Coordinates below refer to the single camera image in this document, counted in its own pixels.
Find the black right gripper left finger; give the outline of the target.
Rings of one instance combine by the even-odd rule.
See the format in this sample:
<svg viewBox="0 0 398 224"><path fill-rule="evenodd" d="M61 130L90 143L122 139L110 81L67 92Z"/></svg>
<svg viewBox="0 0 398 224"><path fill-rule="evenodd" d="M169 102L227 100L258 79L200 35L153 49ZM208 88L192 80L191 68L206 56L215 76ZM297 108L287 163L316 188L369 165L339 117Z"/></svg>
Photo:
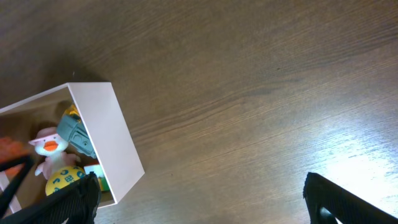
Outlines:
<svg viewBox="0 0 398 224"><path fill-rule="evenodd" d="M41 202L1 219L1 224L92 224L100 200L98 178L90 173Z"/></svg>

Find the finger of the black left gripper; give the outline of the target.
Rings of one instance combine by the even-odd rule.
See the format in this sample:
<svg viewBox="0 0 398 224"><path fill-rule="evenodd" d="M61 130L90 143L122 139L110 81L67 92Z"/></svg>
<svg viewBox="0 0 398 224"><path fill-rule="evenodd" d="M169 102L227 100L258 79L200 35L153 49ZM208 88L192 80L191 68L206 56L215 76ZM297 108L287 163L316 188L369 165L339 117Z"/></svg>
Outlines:
<svg viewBox="0 0 398 224"><path fill-rule="evenodd" d="M6 170L19 165L22 166L21 169L12 180L9 180L6 175ZM30 155L21 156L1 163L1 218L3 218L8 211L16 213L22 209L16 197L16 192L33 165L34 160Z"/></svg>

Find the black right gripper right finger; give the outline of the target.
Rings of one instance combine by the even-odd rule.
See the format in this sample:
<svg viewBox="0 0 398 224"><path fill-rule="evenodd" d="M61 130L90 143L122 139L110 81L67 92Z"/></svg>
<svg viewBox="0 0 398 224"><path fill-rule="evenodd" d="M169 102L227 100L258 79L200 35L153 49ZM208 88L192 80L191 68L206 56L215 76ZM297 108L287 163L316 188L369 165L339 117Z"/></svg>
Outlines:
<svg viewBox="0 0 398 224"><path fill-rule="evenodd" d="M387 223L397 218L367 203L320 174L309 172L303 188L311 224Z"/></svg>

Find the orange round lattice toy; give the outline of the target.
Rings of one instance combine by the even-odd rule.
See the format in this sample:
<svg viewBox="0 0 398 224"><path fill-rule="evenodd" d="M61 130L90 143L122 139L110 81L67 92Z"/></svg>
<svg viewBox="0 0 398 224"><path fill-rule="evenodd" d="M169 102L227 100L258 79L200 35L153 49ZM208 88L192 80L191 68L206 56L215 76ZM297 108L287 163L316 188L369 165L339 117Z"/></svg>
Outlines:
<svg viewBox="0 0 398 224"><path fill-rule="evenodd" d="M24 143L13 140L10 137L1 138L0 147L1 147L1 163L20 158L22 156L30 155L30 151L28 148L26 148ZM22 169L22 164L11 167L5 170L6 176L11 179L15 177L21 169Z"/></svg>

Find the white duck toy pink hat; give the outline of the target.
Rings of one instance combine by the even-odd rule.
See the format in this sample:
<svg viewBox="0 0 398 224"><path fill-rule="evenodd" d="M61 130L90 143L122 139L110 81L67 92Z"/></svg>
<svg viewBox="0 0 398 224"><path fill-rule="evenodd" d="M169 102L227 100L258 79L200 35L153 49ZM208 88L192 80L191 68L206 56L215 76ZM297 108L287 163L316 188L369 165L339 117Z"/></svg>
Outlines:
<svg viewBox="0 0 398 224"><path fill-rule="evenodd" d="M56 127L41 129L29 144L38 155L45 157L37 166L35 176L42 174L46 180L61 168L75 166L77 162L81 162L78 155L65 152L69 143L57 133Z"/></svg>

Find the yellow ball with blue letters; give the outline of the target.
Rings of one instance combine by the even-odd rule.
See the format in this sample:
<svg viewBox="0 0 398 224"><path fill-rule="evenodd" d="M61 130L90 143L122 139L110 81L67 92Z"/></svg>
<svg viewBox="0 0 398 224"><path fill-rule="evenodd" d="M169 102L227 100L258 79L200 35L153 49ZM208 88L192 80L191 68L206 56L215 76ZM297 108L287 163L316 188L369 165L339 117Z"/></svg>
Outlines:
<svg viewBox="0 0 398 224"><path fill-rule="evenodd" d="M45 194L49 196L54 192L80 180L86 175L85 171L78 166L66 166L54 172L45 186Z"/></svg>

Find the colourful puzzle cube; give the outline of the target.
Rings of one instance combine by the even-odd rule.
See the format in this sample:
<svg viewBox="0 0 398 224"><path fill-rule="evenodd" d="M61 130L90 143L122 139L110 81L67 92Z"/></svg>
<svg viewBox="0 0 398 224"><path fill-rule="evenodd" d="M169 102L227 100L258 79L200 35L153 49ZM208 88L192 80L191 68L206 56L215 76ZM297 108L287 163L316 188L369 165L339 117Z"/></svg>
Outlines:
<svg viewBox="0 0 398 224"><path fill-rule="evenodd" d="M97 176L99 186L100 186L100 189L102 192L110 191L108 182L105 178L105 174L104 174L100 164L90 164L90 165L84 166L83 168L84 168L84 171L86 174L93 172Z"/></svg>

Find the yellow and grey toy truck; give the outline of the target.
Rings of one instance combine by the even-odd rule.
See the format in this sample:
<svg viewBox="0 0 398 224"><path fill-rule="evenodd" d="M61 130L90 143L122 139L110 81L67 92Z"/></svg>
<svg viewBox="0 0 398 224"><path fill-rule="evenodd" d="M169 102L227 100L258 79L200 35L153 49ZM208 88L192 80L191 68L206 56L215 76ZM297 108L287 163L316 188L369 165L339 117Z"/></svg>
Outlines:
<svg viewBox="0 0 398 224"><path fill-rule="evenodd" d="M57 134L69 142L79 153L96 159L95 150L74 104L64 111L57 126Z"/></svg>

